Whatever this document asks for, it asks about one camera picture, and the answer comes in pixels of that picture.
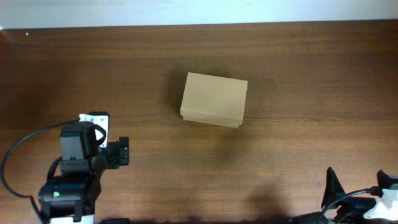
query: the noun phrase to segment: black cable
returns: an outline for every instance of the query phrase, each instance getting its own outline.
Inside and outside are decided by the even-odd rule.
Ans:
[[[339,199],[336,199],[334,202],[330,203],[328,206],[326,206],[324,209],[322,209],[321,214],[319,214],[319,218],[318,218],[317,224],[320,224],[320,223],[321,223],[322,217],[325,215],[325,213],[326,213],[332,206],[336,205],[337,203],[341,202],[342,200],[347,199],[347,198],[349,198],[349,197],[352,197],[352,196],[354,196],[354,195],[365,194],[365,193],[370,194],[370,193],[372,193],[372,192],[373,192],[372,189],[356,190],[356,191],[354,191],[354,192],[351,192],[351,193],[348,193],[348,194],[344,195],[343,197],[341,197],[341,198],[339,198]]]
[[[1,178],[2,184],[5,186],[5,188],[6,188],[11,194],[15,195],[16,197],[19,197],[19,198],[29,198],[29,199],[30,199],[30,203],[32,204],[32,207],[33,207],[33,209],[34,209],[36,215],[38,216],[39,220],[40,220],[42,223],[46,223],[47,221],[44,220],[44,218],[40,215],[39,208],[37,207],[36,202],[35,202],[35,199],[33,198],[33,196],[31,196],[31,195],[22,195],[22,194],[16,192],[15,190],[13,190],[13,189],[7,184],[6,179],[5,179],[5,177],[4,177],[4,168],[5,168],[5,166],[6,166],[7,159],[8,159],[8,157],[12,154],[12,152],[15,151],[15,149],[18,147],[18,145],[19,145],[20,143],[22,143],[22,142],[24,142],[25,140],[29,139],[29,138],[32,137],[33,135],[38,134],[38,133],[41,133],[41,132],[46,131],[46,130],[49,130],[49,129],[52,129],[52,128],[57,128],[57,127],[59,127],[59,126],[65,125],[65,124],[74,123],[74,122],[77,122],[77,121],[79,121],[79,119],[74,119],[74,120],[71,120],[71,121],[66,121],[66,122],[62,122],[62,123],[59,123],[59,124],[54,124],[54,125],[48,126],[48,127],[46,127],[46,128],[42,128],[42,129],[40,129],[40,130],[37,130],[37,131],[35,131],[35,132],[33,132],[33,133],[28,134],[27,136],[25,136],[24,138],[22,138],[21,140],[19,140],[17,143],[15,143],[15,145],[13,145],[13,146],[10,148],[10,150],[7,151],[6,155],[3,157],[2,161],[1,161],[0,178]]]

